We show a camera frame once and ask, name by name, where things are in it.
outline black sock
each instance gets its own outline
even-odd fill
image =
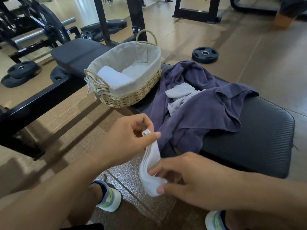
[[[225,216],[226,216],[226,211],[221,211],[221,219],[222,219],[222,222],[226,228],[226,230],[229,230],[226,226],[226,223],[225,223]]]
[[[92,184],[93,184],[93,183],[96,183],[96,184],[100,185],[100,187],[101,187],[102,198],[101,198],[101,200],[100,200],[100,202],[99,202],[99,203],[101,203],[102,200],[103,200],[104,195],[106,194],[106,187],[105,187],[104,185],[102,185],[101,183],[99,183],[99,182],[92,182]]]

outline sneaker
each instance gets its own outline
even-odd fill
[[[207,230],[228,230],[225,226],[225,211],[210,211],[205,219]]]
[[[122,194],[117,189],[109,187],[108,184],[102,180],[95,179],[92,183],[97,183],[101,186],[101,188],[105,188],[102,188],[105,191],[105,195],[103,196],[102,201],[96,205],[96,207],[108,212],[117,210],[122,200]]]

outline purple fabric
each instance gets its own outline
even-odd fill
[[[183,82],[194,86],[196,90],[206,90],[194,95],[163,123],[168,113],[167,104],[173,102],[165,91]],[[239,131],[239,116],[247,94],[258,95],[247,85],[215,79],[193,61],[181,61],[165,71],[155,98],[145,111],[155,131],[161,132],[158,140],[161,157],[176,156],[174,147],[181,153],[199,153],[202,139],[211,129]]]

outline person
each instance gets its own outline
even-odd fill
[[[142,136],[146,128],[152,133]],[[144,114],[119,118],[87,154],[58,174],[2,198],[2,229],[90,229],[83,224],[96,205],[114,211],[121,200],[116,189],[95,178],[142,153],[160,136]],[[205,217],[208,230],[305,229],[306,184],[233,170],[191,152],[161,159],[148,173],[169,179],[159,194],[211,210]],[[179,177],[181,182],[172,182]]]

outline person's left hand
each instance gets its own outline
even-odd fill
[[[153,126],[146,114],[121,117],[91,149],[91,153],[98,162],[107,162],[109,166],[123,164],[161,137],[160,132],[154,132]],[[142,131],[147,128],[151,133],[142,136]]]

